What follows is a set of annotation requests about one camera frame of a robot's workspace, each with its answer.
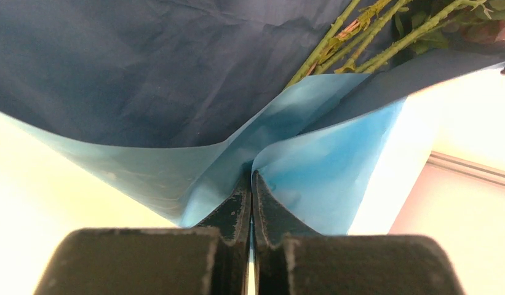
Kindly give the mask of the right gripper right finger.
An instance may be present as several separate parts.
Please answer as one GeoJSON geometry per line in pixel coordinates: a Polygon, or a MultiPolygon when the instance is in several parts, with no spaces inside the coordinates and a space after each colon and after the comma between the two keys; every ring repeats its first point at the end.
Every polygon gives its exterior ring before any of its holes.
{"type": "Polygon", "coordinates": [[[326,236],[252,175],[257,294],[462,294],[440,245],[423,235],[326,236]]]}

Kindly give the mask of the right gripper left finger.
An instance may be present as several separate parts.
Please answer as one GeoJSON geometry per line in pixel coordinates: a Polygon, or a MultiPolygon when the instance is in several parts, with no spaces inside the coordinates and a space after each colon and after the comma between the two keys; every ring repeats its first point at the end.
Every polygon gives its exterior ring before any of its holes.
{"type": "Polygon", "coordinates": [[[36,294],[245,294],[251,188],[231,195],[193,227],[83,228],[51,257],[36,294]]]}

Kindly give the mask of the blue wrapping paper sheet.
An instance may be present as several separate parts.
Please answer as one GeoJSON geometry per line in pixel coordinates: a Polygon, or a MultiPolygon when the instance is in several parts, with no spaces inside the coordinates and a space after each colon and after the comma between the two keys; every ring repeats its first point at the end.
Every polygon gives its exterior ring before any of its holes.
{"type": "Polygon", "coordinates": [[[181,227],[245,176],[325,235],[385,234],[433,142],[413,94],[505,41],[288,82],[347,1],[0,1],[0,115],[181,227]]]}

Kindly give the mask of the fake pink flower bouquet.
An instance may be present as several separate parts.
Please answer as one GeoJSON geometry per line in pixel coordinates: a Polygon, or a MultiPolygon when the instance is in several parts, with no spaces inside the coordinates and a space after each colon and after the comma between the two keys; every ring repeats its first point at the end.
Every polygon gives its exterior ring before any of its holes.
{"type": "Polygon", "coordinates": [[[435,49],[505,55],[505,1],[351,1],[287,85],[374,73],[435,49]]]}

